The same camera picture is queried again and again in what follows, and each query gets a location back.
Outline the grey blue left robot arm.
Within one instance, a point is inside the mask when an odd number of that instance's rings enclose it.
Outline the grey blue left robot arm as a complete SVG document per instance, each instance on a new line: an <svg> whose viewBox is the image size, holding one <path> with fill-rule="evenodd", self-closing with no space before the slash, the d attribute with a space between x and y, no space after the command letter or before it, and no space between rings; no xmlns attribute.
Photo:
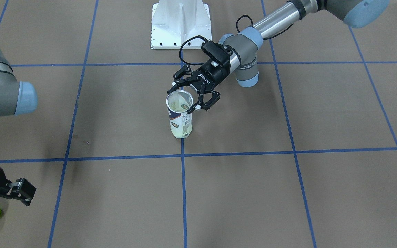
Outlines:
<svg viewBox="0 0 397 248"><path fill-rule="evenodd" d="M284 33L307 14L326 10L349 27L360 28L377 19L388 5L388 0L288 0L236 35L222 36L219 42L201 35L194 36L192 40L199 38L203 41L201 49L208 61L197 63L197 70L192 70L193 63L186 62L173 75L166 105L175 115L208 110L221 96L215 91L216 86L232 72L236 72L242 87L254 86L259 75L256 53L263 41Z"/></svg>

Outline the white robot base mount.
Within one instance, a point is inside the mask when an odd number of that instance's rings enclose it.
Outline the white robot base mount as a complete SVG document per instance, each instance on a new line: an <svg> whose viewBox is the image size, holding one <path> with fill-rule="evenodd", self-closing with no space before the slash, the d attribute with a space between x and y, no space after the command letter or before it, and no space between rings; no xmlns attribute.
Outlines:
<svg viewBox="0 0 397 248"><path fill-rule="evenodd" d="M200 49L202 40L212 39L208 4L201 0L160 0L152 6L151 49Z"/></svg>

